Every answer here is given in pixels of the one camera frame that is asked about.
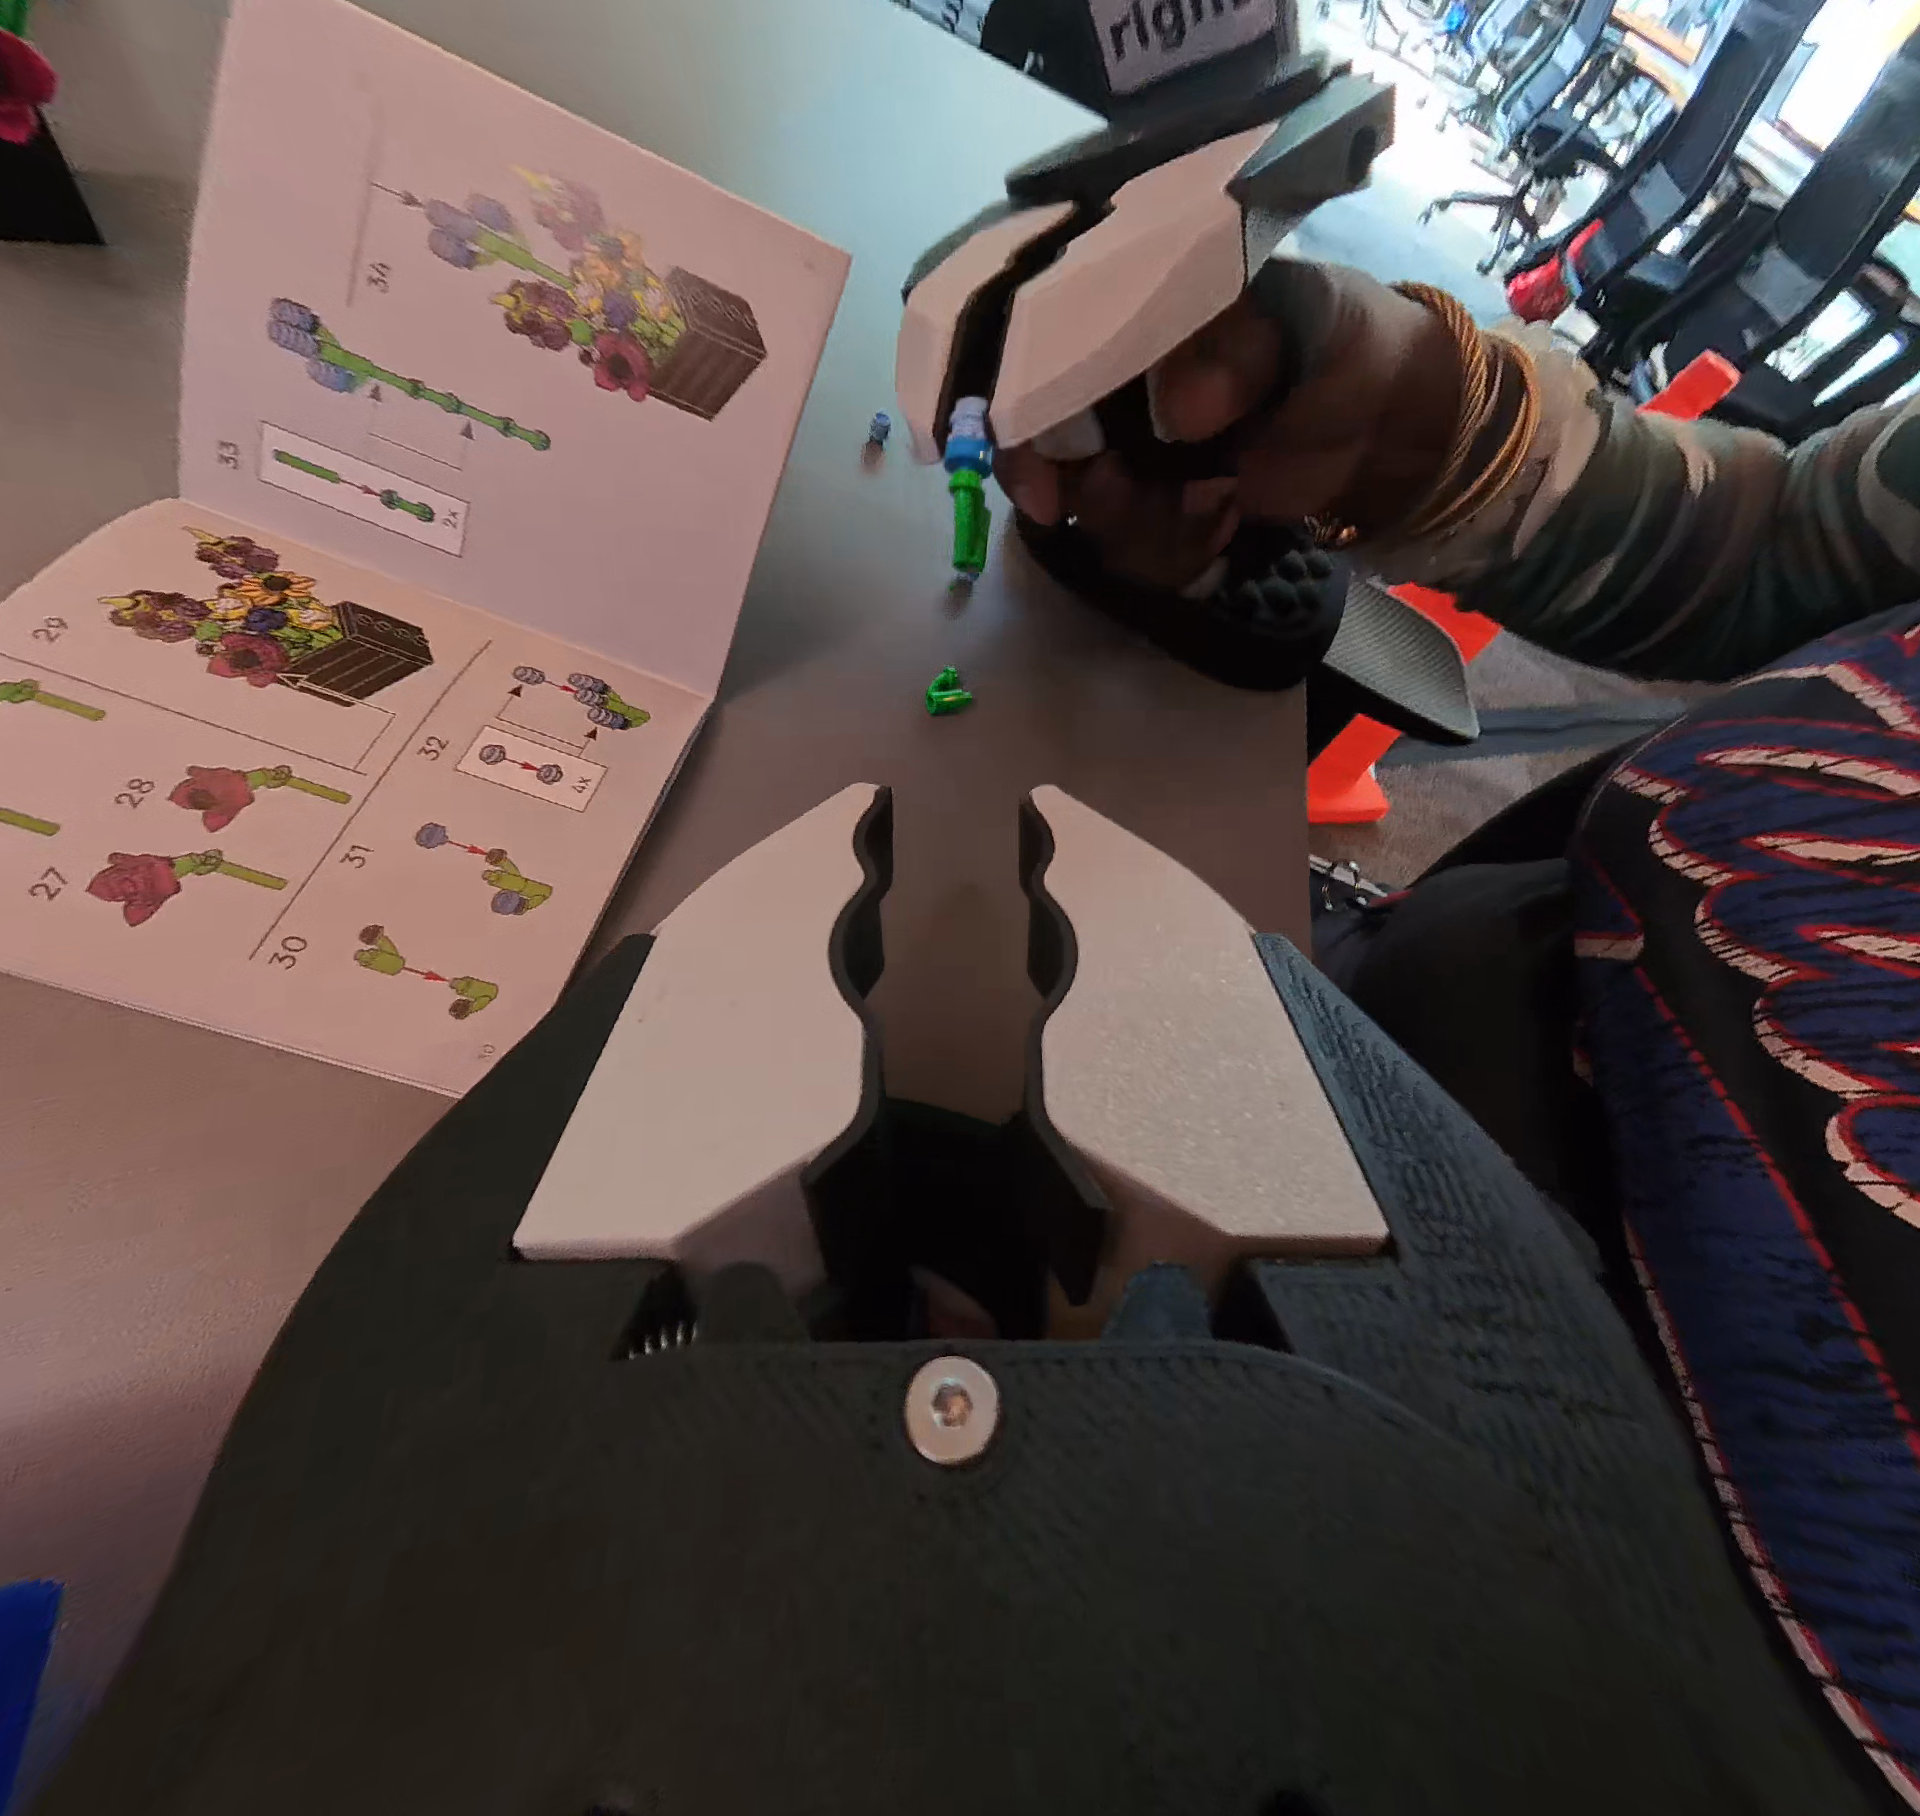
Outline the person's right forearm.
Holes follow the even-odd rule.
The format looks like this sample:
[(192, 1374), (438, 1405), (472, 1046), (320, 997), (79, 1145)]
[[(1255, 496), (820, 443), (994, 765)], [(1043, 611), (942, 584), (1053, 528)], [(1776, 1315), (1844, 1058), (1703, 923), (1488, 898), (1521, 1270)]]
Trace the person's right forearm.
[(1539, 331), (1543, 420), (1434, 584), (1528, 645), (1662, 681), (1732, 681), (1919, 597), (1919, 403), (1787, 445), (1639, 411)]

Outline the person's right hand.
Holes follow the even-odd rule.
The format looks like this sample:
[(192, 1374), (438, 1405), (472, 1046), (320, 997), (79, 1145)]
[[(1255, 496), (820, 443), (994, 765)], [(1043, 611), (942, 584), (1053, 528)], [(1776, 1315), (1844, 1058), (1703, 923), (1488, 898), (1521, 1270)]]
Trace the person's right hand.
[(1437, 481), (1460, 405), (1444, 317), (1356, 268), (1273, 257), (1270, 299), (1241, 295), (1146, 375), (1165, 443), (1228, 437), (1228, 477), (1150, 481), (1104, 452), (1000, 455), (1000, 481), (1035, 528), (1071, 524), (1106, 569), (1175, 592), (1214, 576), (1241, 523), (1332, 515), (1389, 528)]

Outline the lego instruction booklet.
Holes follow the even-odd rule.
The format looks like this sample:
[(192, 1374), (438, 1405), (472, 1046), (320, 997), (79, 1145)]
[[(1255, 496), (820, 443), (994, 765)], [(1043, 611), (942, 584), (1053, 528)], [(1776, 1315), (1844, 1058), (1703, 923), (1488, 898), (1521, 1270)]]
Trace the lego instruction booklet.
[(434, 1093), (701, 734), (850, 254), (345, 0), (232, 0), (178, 486), (4, 602), (4, 976)]

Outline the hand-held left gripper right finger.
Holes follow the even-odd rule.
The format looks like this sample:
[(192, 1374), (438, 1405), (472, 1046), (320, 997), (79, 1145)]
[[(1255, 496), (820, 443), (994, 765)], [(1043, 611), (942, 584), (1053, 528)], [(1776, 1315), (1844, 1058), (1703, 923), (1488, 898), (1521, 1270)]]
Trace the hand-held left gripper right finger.
[(1374, 1261), (1390, 1228), (1253, 926), (1056, 786), (1022, 800), (1022, 1147), (1062, 1307), (1156, 1265)]

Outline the red floor object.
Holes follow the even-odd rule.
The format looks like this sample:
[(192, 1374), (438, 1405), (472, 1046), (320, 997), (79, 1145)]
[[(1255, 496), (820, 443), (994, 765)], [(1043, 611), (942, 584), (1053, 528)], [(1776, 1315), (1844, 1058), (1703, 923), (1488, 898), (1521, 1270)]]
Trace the red floor object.
[(1594, 220), (1528, 268), (1518, 268), (1503, 287), (1507, 312), (1521, 323), (1554, 323), (1564, 317), (1578, 297), (1578, 257), (1602, 230), (1605, 223)]

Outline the large blue plastic bin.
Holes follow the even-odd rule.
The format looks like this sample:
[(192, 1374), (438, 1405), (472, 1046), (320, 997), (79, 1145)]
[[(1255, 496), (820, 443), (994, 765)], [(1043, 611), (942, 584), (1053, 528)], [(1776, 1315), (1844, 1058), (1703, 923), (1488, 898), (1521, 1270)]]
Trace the large blue plastic bin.
[(62, 1584), (19, 1580), (3, 1587), (3, 1812), (30, 1740), (42, 1683), (62, 1611)]

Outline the black rounded pad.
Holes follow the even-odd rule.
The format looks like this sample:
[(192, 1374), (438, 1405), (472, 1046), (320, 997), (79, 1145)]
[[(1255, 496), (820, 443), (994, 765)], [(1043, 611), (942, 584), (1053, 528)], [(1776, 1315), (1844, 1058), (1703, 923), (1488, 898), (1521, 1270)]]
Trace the black rounded pad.
[(1460, 646), (1302, 527), (1238, 531), (1192, 592), (1117, 574), (1073, 524), (1016, 514), (1013, 528), (1056, 586), (1171, 661), (1243, 693), (1302, 692), (1308, 758), (1353, 724), (1444, 748), (1480, 740)]

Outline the lego flower bouquet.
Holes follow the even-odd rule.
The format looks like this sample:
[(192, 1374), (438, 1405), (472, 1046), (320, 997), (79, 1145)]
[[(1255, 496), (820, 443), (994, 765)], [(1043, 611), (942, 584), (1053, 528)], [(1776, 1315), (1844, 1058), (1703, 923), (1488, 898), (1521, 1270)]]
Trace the lego flower bouquet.
[(59, 72), (33, 33), (44, 0), (3, 0), (3, 242), (108, 243), (49, 127)]

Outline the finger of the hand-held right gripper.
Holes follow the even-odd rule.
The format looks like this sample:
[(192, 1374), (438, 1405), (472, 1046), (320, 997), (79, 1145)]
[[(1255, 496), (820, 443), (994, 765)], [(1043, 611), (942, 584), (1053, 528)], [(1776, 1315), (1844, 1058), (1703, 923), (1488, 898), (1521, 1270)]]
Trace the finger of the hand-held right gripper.
[(1066, 206), (990, 206), (940, 237), (903, 288), (896, 399), (914, 459), (943, 457), (960, 401), (990, 401), (1021, 287), (1063, 248)]
[(1001, 447), (1091, 412), (1241, 295), (1245, 218), (1229, 186), (1260, 147), (1250, 129), (1134, 177), (1021, 287), (990, 393)]

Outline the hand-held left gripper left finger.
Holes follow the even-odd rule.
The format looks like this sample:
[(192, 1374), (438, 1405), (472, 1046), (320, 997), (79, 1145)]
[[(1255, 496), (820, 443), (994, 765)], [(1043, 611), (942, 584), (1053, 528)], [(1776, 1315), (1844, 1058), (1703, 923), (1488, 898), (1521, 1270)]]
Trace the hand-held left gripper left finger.
[(894, 795), (850, 786), (665, 915), (516, 1226), (526, 1263), (831, 1278), (811, 1185), (878, 1116)]

